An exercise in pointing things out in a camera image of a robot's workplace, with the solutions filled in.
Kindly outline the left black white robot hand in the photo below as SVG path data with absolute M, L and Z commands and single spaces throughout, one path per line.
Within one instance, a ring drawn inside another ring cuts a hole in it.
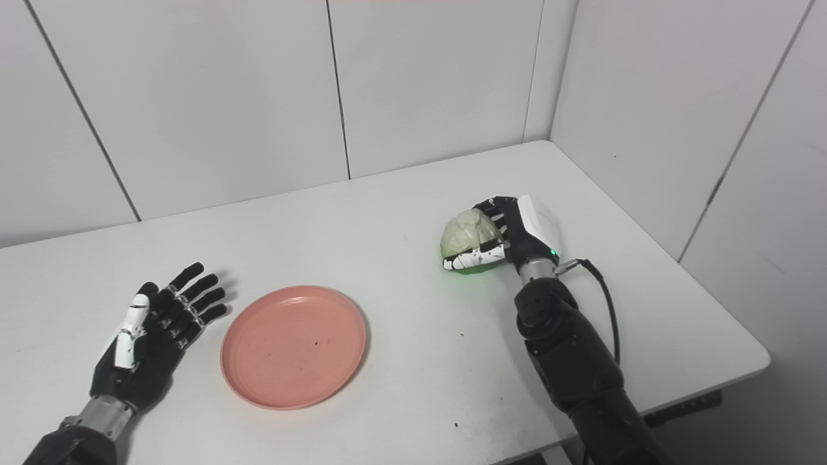
M 229 312 L 219 277 L 204 270 L 195 262 L 165 287 L 139 288 L 92 373 L 90 397 L 111 397 L 134 414 L 162 400 L 188 348 Z

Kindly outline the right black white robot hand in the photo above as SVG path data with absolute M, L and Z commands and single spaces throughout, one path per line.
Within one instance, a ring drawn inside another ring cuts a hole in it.
M 560 236 L 529 195 L 493 196 L 455 215 L 439 244 L 443 269 L 463 274 L 508 262 L 520 269 L 536 258 L 560 263 Z

